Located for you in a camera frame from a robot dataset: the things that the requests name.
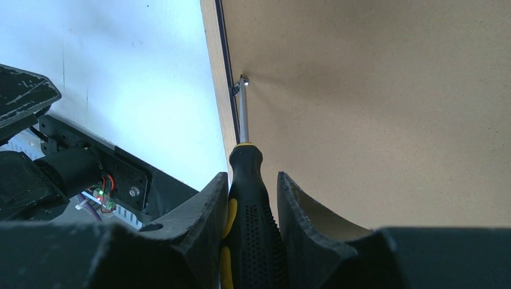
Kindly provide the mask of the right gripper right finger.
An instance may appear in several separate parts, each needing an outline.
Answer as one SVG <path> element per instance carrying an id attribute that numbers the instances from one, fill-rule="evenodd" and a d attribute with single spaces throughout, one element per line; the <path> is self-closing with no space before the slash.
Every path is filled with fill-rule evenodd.
<path id="1" fill-rule="evenodd" d="M 350 223 L 285 172 L 277 177 L 281 235 L 292 288 L 509 288 L 510 229 L 386 227 L 353 240 Z"/>

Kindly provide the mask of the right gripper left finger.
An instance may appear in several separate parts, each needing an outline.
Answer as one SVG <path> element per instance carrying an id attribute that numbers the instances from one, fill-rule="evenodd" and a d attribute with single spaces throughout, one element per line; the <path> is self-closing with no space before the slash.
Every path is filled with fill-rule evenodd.
<path id="1" fill-rule="evenodd" d="M 140 231 L 118 223 L 1 223 L 2 288 L 219 288 L 228 175 Z"/>

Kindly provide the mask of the yellow black screwdriver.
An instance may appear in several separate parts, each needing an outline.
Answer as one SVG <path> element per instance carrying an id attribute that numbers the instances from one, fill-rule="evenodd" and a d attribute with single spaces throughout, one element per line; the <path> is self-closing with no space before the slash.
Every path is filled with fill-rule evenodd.
<path id="1" fill-rule="evenodd" d="M 261 175 L 263 155 L 249 140 L 248 84 L 241 75 L 240 142 L 229 157 L 233 177 L 221 243 L 221 288 L 289 288 L 286 249 Z"/>

